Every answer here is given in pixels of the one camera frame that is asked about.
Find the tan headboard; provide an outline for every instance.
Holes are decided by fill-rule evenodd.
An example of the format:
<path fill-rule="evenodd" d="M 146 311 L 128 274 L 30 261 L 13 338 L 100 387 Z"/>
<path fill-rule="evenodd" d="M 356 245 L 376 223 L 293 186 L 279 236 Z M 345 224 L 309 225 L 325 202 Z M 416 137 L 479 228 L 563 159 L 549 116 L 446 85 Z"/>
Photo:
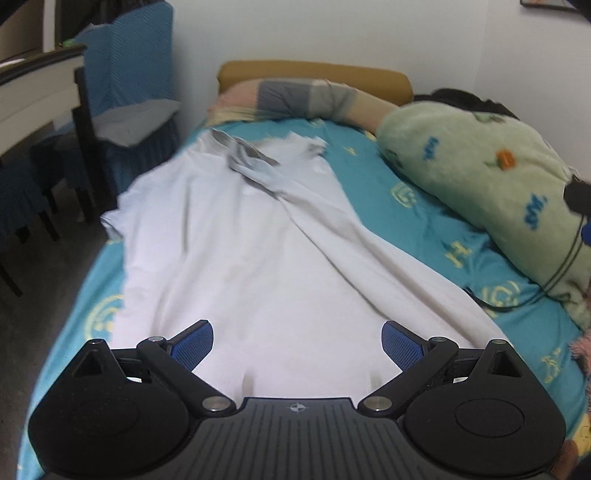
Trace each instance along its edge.
<path fill-rule="evenodd" d="M 370 69 L 287 60 L 234 60 L 222 65 L 217 74 L 219 93 L 231 86 L 260 78 L 313 78 L 345 83 L 395 105 L 413 99 L 413 89 L 406 75 L 392 70 Z"/>

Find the chair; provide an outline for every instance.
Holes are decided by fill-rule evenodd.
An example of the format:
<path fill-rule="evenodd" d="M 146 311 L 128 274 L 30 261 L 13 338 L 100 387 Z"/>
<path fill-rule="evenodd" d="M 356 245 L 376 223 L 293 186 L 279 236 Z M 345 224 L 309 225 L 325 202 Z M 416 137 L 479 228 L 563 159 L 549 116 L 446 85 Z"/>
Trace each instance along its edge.
<path fill-rule="evenodd" d="M 173 8 L 158 2 L 121 15 L 112 24 L 88 28 L 74 39 L 87 45 L 87 99 L 112 195 L 124 192 L 138 175 L 168 160 L 178 147 L 174 116 L 180 104 L 171 99 L 172 20 Z M 61 172 L 90 221 L 88 194 L 93 182 L 72 125 L 39 142 L 30 155 L 49 183 Z"/>
<path fill-rule="evenodd" d="M 8 236 L 22 232 L 35 215 L 39 215 L 51 239 L 59 240 L 60 236 L 45 211 L 47 206 L 26 163 L 0 167 L 0 248 Z M 22 295 L 21 289 L 1 264 L 0 278 L 15 295 Z"/>

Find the white t-shirt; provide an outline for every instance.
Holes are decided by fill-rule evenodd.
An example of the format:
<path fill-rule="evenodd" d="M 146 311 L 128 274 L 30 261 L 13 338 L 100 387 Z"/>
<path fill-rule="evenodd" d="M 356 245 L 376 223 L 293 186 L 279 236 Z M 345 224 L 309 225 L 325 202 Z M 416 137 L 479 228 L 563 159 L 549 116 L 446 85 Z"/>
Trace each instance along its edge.
<path fill-rule="evenodd" d="M 194 372 L 238 404 L 357 403 L 400 372 L 381 348 L 387 320 L 465 348 L 505 338 L 460 288 L 363 227 L 325 145 L 292 133 L 257 151 L 207 131 L 139 177 L 103 216 L 125 243 L 111 347 L 208 319 L 213 349 Z"/>

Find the logo on robot base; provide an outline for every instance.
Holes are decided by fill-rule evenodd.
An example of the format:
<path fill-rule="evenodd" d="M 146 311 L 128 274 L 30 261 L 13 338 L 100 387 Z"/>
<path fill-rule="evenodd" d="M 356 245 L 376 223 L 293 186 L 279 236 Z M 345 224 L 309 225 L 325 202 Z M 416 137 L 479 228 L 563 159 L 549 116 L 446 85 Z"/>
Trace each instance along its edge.
<path fill-rule="evenodd" d="M 300 414 L 302 413 L 304 410 L 306 410 L 308 407 L 306 407 L 305 405 L 302 405 L 301 403 L 294 403 L 293 405 L 290 405 L 290 410 L 293 413 L 297 413 Z"/>

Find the black cable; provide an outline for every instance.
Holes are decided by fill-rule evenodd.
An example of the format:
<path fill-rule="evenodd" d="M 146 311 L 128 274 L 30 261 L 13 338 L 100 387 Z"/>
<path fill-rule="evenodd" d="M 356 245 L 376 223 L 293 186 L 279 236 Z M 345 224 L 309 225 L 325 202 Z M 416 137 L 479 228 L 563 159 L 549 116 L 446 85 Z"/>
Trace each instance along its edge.
<path fill-rule="evenodd" d="M 560 282 L 564 278 L 566 273 L 569 271 L 569 268 L 573 265 L 574 261 L 579 256 L 579 253 L 580 253 L 581 249 L 583 248 L 583 241 L 581 239 L 580 233 L 581 233 L 581 228 L 583 227 L 583 222 L 584 222 L 585 218 L 586 217 L 581 215 L 581 221 L 579 222 L 579 228 L 577 229 L 577 232 L 575 234 L 573 242 L 571 243 L 569 253 L 564 257 L 564 260 L 558 266 L 558 269 L 556 270 L 556 272 L 554 272 L 554 274 L 550 277 L 550 279 L 543 286 L 540 287 L 541 291 L 539 291 L 538 293 L 535 293 L 534 295 L 532 295 L 530 298 L 523 301 L 522 303 L 520 303 L 518 305 L 508 306 L 508 307 L 498 307 L 496 305 L 491 305 L 488 302 L 479 298 L 470 287 L 465 287 L 465 288 L 463 288 L 463 290 L 470 296 L 470 298 L 472 300 L 474 300 L 476 302 L 476 304 L 478 306 L 480 306 L 482 308 L 486 308 L 488 310 L 492 310 L 494 312 L 501 312 L 501 313 L 505 312 L 506 313 L 506 312 L 510 312 L 514 309 L 523 307 L 527 304 L 538 301 L 539 299 L 543 298 L 547 294 L 548 291 L 552 290 L 552 288 L 554 288 L 558 284 L 558 282 Z M 571 254 L 573 253 L 573 250 L 574 250 L 575 246 L 577 245 L 577 241 L 579 241 L 579 247 L 577 248 L 577 251 L 575 252 L 575 254 L 571 258 Z"/>

